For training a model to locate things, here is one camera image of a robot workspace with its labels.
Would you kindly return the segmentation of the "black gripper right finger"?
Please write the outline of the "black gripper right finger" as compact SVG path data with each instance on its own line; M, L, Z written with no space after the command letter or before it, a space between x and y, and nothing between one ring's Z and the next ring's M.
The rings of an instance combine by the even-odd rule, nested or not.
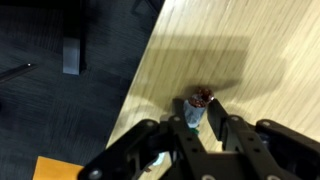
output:
M270 119L251 125L217 99L207 117L222 148L244 156L259 180L320 180L319 142Z

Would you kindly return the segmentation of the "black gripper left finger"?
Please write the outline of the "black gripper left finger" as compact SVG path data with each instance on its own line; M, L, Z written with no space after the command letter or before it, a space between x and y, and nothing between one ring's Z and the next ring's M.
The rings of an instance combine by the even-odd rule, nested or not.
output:
M137 180L162 152L172 165L159 180L192 177L188 156L202 148L186 123L183 101L173 99L173 115L157 122L143 119L78 173L77 180Z

